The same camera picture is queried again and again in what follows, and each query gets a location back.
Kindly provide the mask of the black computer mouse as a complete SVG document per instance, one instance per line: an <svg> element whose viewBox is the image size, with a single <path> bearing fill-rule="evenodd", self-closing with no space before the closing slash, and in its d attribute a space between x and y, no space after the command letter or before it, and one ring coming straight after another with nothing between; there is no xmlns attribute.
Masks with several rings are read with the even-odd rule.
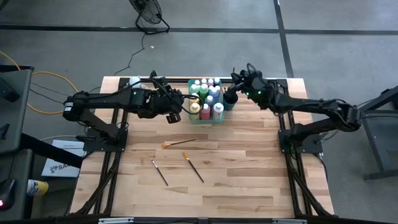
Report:
<svg viewBox="0 0 398 224"><path fill-rule="evenodd" d="M15 179L5 179L0 182L0 211L9 210L15 201Z"/></svg>

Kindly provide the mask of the black diagonal bar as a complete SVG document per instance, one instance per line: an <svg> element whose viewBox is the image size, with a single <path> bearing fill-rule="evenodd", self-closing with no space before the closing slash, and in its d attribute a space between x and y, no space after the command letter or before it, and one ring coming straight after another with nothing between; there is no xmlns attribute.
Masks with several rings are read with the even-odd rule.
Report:
<svg viewBox="0 0 398 224"><path fill-rule="evenodd" d="M34 154L52 159L54 161L80 168L83 158L64 149L43 142L28 134L21 134L19 149L30 149Z"/></svg>

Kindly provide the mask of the white printed paper sheet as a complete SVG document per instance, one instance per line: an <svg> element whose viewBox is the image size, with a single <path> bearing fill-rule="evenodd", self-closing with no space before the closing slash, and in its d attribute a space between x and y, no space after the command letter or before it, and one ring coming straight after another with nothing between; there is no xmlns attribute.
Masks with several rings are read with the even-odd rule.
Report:
<svg viewBox="0 0 398 224"><path fill-rule="evenodd" d="M84 157L86 152L83 150L84 143L81 141L53 140L52 145L64 149L72 154ZM46 159L41 175L44 177L77 177L80 169L53 159Z"/></svg>

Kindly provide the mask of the grey desk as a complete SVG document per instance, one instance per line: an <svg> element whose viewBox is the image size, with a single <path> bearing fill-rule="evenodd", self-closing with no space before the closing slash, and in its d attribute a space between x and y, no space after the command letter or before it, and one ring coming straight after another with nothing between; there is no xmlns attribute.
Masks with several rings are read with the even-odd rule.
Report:
<svg viewBox="0 0 398 224"><path fill-rule="evenodd" d="M19 148L32 69L22 66L21 70L18 70L15 66L0 65L0 81L4 80L19 95L16 101L10 102L5 99L7 90L0 87L0 129L6 124L9 125L7 131L0 131L0 154L7 154Z"/></svg>
<svg viewBox="0 0 398 224"><path fill-rule="evenodd" d="M30 218L32 200L26 194L27 182L31 177L33 153L23 149L0 156L0 182L15 179L15 201L9 210L0 211L0 222Z"/></svg>

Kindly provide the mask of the black floor fan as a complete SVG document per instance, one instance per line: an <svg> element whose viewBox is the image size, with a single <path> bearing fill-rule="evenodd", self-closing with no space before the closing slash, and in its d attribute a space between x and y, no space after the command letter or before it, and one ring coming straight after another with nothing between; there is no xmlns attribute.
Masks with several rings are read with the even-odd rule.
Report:
<svg viewBox="0 0 398 224"><path fill-rule="evenodd" d="M138 13L138 16L135 20L136 27L145 35L154 35L154 34L161 34L161 33L168 33L170 30L170 26L166 23L166 21L162 17L162 10L158 0L128 0L129 3L132 5L134 10ZM146 22L154 25L160 24L163 22L167 28L166 30L158 30L149 32L144 26L139 25L139 21L144 19Z"/></svg>

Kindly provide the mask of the black desk device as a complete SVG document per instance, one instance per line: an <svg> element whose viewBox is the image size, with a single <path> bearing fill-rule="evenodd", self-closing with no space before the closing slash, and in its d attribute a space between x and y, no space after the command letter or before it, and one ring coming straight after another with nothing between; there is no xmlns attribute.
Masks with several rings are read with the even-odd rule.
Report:
<svg viewBox="0 0 398 224"><path fill-rule="evenodd" d="M20 95L7 81L0 77L0 97L9 102L15 102L20 98Z"/></svg>

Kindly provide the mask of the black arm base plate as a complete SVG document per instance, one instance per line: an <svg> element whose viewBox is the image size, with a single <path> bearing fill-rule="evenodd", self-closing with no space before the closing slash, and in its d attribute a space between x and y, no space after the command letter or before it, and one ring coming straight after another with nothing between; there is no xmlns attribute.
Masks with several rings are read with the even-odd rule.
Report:
<svg viewBox="0 0 398 224"><path fill-rule="evenodd" d="M288 142L290 130L279 130L278 138L280 151L283 154L319 154L323 152L322 144L320 142L320 135L314 134L305 138L301 146L295 146Z"/></svg>
<svg viewBox="0 0 398 224"><path fill-rule="evenodd" d="M119 128L116 136L112 137L89 128L85 136L81 135L75 138L84 143L83 150L86 152L123 152L126 148L127 137L127 129Z"/></svg>

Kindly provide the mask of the black desk frame legs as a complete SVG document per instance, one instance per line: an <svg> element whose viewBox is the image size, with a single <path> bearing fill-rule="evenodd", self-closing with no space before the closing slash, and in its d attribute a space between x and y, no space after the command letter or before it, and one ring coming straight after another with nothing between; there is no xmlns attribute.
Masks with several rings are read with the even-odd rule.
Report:
<svg viewBox="0 0 398 224"><path fill-rule="evenodd" d="M366 174L363 180L398 177L398 165L393 164L391 152L398 152L398 85L384 90L359 107L369 145L378 171Z"/></svg>

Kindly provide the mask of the black paintbrush orange fan bristles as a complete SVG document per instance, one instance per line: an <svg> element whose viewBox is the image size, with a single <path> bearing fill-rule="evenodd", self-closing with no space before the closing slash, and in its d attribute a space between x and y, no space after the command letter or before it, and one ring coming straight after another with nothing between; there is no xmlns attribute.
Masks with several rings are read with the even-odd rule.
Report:
<svg viewBox="0 0 398 224"><path fill-rule="evenodd" d="M162 144L162 149L165 149L165 148L167 148L167 147L169 147L169 146L173 146L173 145L178 145L178 144L183 144L183 143L186 143L186 142L192 142L192 141L195 141L196 139L189 139L189 140L185 140L185 141L179 141L179 142L173 142L173 143L170 143L170 144Z"/></svg>

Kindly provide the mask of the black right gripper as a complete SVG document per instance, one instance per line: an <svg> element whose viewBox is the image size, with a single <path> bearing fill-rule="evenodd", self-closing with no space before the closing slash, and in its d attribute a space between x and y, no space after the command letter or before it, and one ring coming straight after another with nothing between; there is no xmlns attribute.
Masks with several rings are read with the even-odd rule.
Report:
<svg viewBox="0 0 398 224"><path fill-rule="evenodd" d="M263 79L261 71L241 70L241 74L232 73L231 78L234 84L225 89L224 98L235 98L236 92L241 91L261 110L271 109L274 89L267 80Z"/></svg>

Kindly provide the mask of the dark teal plastic cup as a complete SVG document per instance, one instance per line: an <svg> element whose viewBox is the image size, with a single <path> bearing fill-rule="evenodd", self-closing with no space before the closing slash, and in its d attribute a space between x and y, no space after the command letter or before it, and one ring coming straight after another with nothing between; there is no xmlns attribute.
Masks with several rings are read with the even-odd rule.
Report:
<svg viewBox="0 0 398 224"><path fill-rule="evenodd" d="M238 101L238 95L235 98L224 98L224 94L223 94L223 105L224 105L224 110L225 111L231 111L235 104Z"/></svg>

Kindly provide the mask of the yellow can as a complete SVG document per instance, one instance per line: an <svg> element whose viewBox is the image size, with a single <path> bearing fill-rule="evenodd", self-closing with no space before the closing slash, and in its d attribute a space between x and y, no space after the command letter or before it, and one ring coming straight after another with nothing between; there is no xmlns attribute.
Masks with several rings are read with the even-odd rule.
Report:
<svg viewBox="0 0 398 224"><path fill-rule="evenodd" d="M29 179L26 194L31 197L44 195L49 189L49 184L40 180Z"/></svg>

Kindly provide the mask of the translucent teal plastic tray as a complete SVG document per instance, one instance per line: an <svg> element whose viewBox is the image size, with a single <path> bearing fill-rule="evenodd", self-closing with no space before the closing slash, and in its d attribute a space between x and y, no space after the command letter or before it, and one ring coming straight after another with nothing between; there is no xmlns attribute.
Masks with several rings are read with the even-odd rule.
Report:
<svg viewBox="0 0 398 224"><path fill-rule="evenodd" d="M189 87L192 84L194 84L194 81L195 81L194 79L191 79L191 80L188 81L188 94L189 94ZM218 97L218 99L215 99L215 103L222 103L223 104L223 90L221 89L221 87L219 85L213 84L212 86L217 87L217 89L219 90L219 97ZM200 99L199 105L201 106L201 109L200 109L200 112L201 112L201 110L203 108L203 105L204 105L204 103L202 103L201 99ZM188 116L189 116L189 120L190 120L191 124L214 124L214 123L221 123L224 120L224 111L223 111L223 117L222 117L221 120L213 120L212 114L213 114L213 106L211 107L211 115L210 115L210 119L209 120L201 120L201 119L199 119L197 121L191 121L190 120L190 114Z"/></svg>

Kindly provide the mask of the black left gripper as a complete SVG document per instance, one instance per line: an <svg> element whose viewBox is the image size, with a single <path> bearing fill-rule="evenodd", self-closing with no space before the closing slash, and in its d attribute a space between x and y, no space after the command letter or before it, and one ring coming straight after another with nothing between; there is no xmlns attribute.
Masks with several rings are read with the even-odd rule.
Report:
<svg viewBox="0 0 398 224"><path fill-rule="evenodd" d="M181 121L182 104L182 92L171 88L157 89L151 100L154 116L166 115L169 124Z"/></svg>

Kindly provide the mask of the white large paint bottle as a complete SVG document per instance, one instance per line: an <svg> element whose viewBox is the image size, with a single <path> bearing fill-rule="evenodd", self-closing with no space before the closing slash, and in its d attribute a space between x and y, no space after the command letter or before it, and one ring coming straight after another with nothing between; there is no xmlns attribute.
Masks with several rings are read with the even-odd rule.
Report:
<svg viewBox="0 0 398 224"><path fill-rule="evenodd" d="M213 105L213 120L221 120L223 117L224 106L222 103L215 103Z"/></svg>

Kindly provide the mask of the black paintbrush silver ferrule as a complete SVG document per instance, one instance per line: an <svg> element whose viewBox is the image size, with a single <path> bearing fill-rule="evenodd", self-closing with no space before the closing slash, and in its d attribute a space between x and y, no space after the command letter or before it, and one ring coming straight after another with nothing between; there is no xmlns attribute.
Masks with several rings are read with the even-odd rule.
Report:
<svg viewBox="0 0 398 224"><path fill-rule="evenodd" d="M157 170L158 174L160 175L161 179L164 181L166 186L169 186L167 180L165 179L165 177L163 176L163 174L161 173L159 166L156 164L155 160L151 160L152 164L154 165L155 169Z"/></svg>

